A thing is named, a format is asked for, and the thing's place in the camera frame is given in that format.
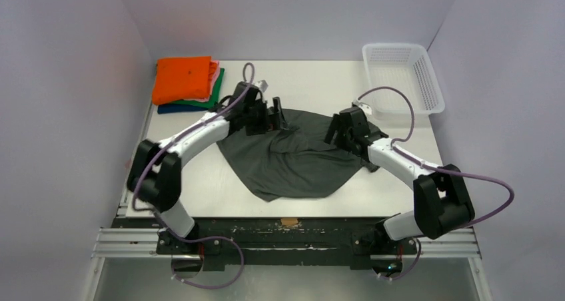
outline gray wall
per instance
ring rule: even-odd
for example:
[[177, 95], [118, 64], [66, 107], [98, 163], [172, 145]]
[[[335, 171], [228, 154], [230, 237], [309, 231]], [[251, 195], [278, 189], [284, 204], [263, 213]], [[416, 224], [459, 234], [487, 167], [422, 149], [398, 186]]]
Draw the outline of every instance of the gray wall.
[[454, 0], [123, 0], [151, 55], [361, 59], [371, 42], [428, 47]]
[[151, 90], [120, 0], [0, 0], [0, 293], [78, 300]]
[[[477, 226], [496, 301], [563, 300], [564, 16], [564, 0], [456, 0], [430, 48], [444, 161], [516, 190], [507, 211]], [[469, 187], [480, 214], [507, 196]]]

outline orange cloth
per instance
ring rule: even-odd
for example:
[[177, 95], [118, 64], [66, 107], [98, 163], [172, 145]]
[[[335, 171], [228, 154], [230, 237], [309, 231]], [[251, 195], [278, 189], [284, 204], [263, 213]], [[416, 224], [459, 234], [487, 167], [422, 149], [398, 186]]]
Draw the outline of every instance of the orange cloth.
[[155, 105], [181, 99], [207, 98], [218, 65], [211, 57], [164, 58], [157, 61], [157, 78], [151, 96]]

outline dark green cloth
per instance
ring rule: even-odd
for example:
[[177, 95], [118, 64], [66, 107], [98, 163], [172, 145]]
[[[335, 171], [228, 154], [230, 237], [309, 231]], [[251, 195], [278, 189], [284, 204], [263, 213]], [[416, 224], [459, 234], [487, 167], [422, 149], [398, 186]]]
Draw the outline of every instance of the dark green cloth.
[[330, 117], [291, 109], [283, 113], [290, 126], [287, 131], [247, 136], [241, 129], [218, 142], [235, 174], [259, 198], [324, 198], [362, 166], [378, 169], [324, 143]]
[[200, 107], [200, 108], [205, 108], [205, 109], [209, 109], [211, 107], [213, 107], [218, 100], [220, 99], [220, 89], [222, 87], [222, 79], [224, 77], [224, 71], [225, 69], [220, 68], [220, 74], [218, 75], [218, 79], [216, 79], [216, 83], [214, 84], [214, 88], [212, 89], [212, 94], [210, 95], [210, 99], [205, 102], [205, 103], [200, 103], [198, 101], [193, 101], [193, 100], [177, 100], [177, 101], [173, 101], [171, 102], [174, 105], [190, 105], [190, 106], [195, 106], [195, 107]]

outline tabletop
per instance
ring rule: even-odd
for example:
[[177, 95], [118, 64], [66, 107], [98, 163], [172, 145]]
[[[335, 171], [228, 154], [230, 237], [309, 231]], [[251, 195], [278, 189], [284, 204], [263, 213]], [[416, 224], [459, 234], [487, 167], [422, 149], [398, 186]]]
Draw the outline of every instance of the tabletop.
[[[230, 95], [242, 80], [246, 61], [221, 61], [225, 68], [221, 97]], [[332, 116], [349, 108], [368, 90], [362, 61], [253, 61], [255, 80], [266, 80], [265, 99], [281, 98], [284, 109], [298, 109]], [[203, 116], [202, 112], [158, 115], [150, 111], [146, 135], [158, 141], [183, 130]], [[405, 137], [409, 120], [370, 121], [390, 137]], [[415, 155], [441, 164], [434, 133], [427, 117], [416, 119], [412, 138], [402, 144]], [[181, 203], [193, 217], [379, 217], [413, 209], [412, 191], [388, 171], [360, 169], [348, 182], [326, 198], [279, 198], [265, 202], [253, 195], [233, 172], [217, 145], [198, 154], [183, 169]], [[126, 217], [150, 217], [131, 209]]]

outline laundry basket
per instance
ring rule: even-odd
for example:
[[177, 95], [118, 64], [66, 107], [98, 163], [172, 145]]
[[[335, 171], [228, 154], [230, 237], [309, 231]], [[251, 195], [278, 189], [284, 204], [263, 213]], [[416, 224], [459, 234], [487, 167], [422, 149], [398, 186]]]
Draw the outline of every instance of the laundry basket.
[[[414, 114], [441, 113], [445, 103], [426, 49], [408, 43], [370, 43], [363, 46], [368, 88], [394, 87], [412, 103]], [[393, 91], [375, 91], [362, 100], [376, 116], [407, 115], [404, 99]]]

